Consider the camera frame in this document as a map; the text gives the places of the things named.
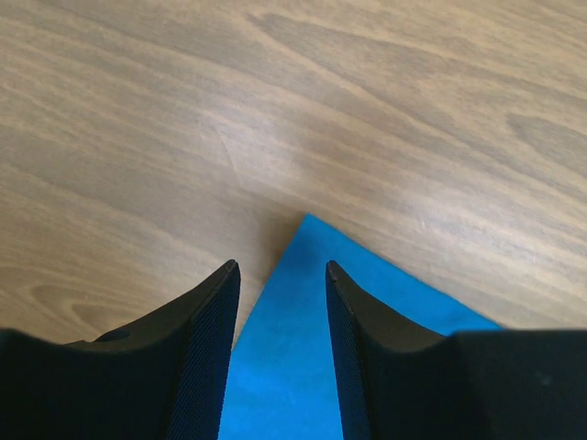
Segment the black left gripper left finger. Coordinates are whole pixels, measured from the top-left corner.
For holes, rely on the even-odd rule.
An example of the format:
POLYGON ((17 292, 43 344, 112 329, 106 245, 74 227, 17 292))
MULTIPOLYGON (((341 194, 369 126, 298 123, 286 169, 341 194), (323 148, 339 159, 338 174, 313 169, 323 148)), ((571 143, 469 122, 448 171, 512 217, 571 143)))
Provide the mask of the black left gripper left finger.
POLYGON ((215 439, 240 290, 230 260, 94 341, 1 333, 4 439, 215 439))

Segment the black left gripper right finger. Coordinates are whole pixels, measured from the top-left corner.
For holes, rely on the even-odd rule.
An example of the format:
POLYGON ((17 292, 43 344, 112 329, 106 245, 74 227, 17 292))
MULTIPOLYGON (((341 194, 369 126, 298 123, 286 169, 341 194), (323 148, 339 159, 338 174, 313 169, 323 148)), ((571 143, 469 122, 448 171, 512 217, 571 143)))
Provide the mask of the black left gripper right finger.
POLYGON ((583 439, 586 334, 441 335, 326 268, 327 316, 347 439, 583 439))

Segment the blue t shirt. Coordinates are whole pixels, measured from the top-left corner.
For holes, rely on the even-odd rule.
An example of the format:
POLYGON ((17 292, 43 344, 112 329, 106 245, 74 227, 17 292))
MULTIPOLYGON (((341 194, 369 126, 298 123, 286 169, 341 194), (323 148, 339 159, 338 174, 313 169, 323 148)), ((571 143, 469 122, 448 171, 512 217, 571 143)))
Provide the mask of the blue t shirt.
POLYGON ((326 304, 330 260, 375 298, 442 335, 497 326, 307 214, 232 352, 221 439, 341 438, 326 304))

